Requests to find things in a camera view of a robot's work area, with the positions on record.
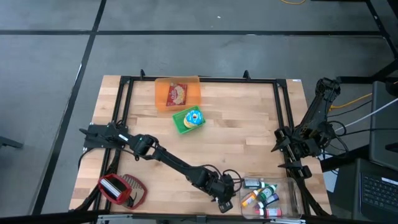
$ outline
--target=laptop keyboard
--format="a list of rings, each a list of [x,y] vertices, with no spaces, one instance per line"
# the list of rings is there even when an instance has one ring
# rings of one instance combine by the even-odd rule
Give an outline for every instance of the laptop keyboard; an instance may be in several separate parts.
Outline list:
[[[398,182],[361,174],[362,202],[398,213]]]

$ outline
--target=green container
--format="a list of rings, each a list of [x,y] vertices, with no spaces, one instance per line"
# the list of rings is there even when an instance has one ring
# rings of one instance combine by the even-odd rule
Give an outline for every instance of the green container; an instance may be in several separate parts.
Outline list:
[[[188,113],[189,111],[191,111],[191,110],[198,110],[198,111],[201,112],[201,110],[199,109],[199,106],[193,106],[193,107],[191,107],[191,108],[188,108],[188,109],[186,109],[186,110],[183,110],[183,111],[178,112],[178,113],[176,113],[176,114],[173,115],[174,124],[175,124],[175,126],[177,127],[178,133],[180,133],[180,134],[185,134],[185,133],[187,133],[187,132],[189,132],[189,131],[194,130],[195,128],[199,128],[200,126],[202,126],[202,125],[204,125],[204,124],[206,123],[206,119],[205,119],[205,117],[203,117],[203,122],[202,122],[201,124],[199,124],[198,126],[195,126],[195,127],[193,127],[193,128],[187,128],[187,127],[185,127],[185,125],[184,125],[184,118],[185,118],[185,115],[187,115],[187,113]]]

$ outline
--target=orange plastic bin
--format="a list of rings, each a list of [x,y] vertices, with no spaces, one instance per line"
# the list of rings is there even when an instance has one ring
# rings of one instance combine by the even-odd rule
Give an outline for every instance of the orange plastic bin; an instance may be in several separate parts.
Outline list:
[[[186,90],[184,105],[167,105],[170,93],[170,86],[180,85]],[[201,102],[199,77],[173,77],[158,78],[155,80],[155,105],[159,111],[184,110],[192,106],[198,106]]]

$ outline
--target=yellow cable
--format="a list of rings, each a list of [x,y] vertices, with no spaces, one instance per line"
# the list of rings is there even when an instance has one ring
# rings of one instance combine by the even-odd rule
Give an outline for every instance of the yellow cable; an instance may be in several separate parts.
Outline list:
[[[368,96],[371,96],[371,95],[372,95],[372,93],[369,93],[369,94],[367,94],[367,95],[364,95],[364,96],[359,97],[359,98],[356,99],[356,100],[353,100],[353,101],[351,101],[351,102],[348,102],[348,103],[346,103],[346,104],[344,104],[344,105],[340,105],[340,106],[333,106],[333,105],[331,105],[329,111],[331,111],[331,110],[333,110],[333,109],[339,109],[339,108],[343,108],[343,107],[345,107],[345,106],[351,105],[351,104],[353,104],[353,103],[355,103],[355,102],[357,102],[357,101],[359,101],[359,100],[362,100],[363,98],[366,98],[366,97],[368,97]]]
[[[305,2],[305,0],[301,1],[301,2],[288,2],[285,0],[280,0],[281,2],[284,2],[286,4],[294,4],[294,5],[299,5],[299,4],[303,4]]]

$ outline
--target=white cable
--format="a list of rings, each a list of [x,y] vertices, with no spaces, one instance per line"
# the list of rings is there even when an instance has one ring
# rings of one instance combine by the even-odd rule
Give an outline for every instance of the white cable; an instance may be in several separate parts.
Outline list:
[[[396,98],[396,99],[394,99],[393,101],[391,101],[390,103],[388,103],[388,104],[386,104],[386,105],[380,107],[379,109],[373,111],[372,113],[366,115],[365,117],[359,118],[358,120],[356,120],[356,121],[354,121],[354,122],[351,122],[350,124],[347,124],[347,125],[346,125],[346,128],[347,128],[348,126],[351,126],[351,125],[353,125],[353,124],[355,124],[355,123],[358,123],[358,122],[362,121],[362,120],[365,119],[365,118],[368,118],[368,117],[370,117],[370,116],[376,114],[376,113],[379,112],[380,110],[383,110],[384,108],[390,106],[391,104],[395,103],[396,101],[398,101],[398,98]],[[343,127],[340,127],[340,128],[338,128],[338,129],[336,129],[335,132],[336,132],[336,131],[339,131],[339,130],[341,130],[341,129],[343,129]]]

